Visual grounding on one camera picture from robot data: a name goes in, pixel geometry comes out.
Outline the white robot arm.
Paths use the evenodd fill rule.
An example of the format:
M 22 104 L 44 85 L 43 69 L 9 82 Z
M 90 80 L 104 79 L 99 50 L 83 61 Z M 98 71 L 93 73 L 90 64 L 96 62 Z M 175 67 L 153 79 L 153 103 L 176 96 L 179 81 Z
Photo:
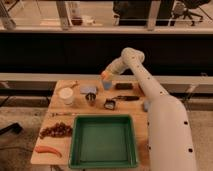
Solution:
M 187 111 L 142 65 L 142 51 L 126 47 L 105 69 L 113 77 L 130 69 L 149 101 L 148 144 L 151 171 L 197 171 Z

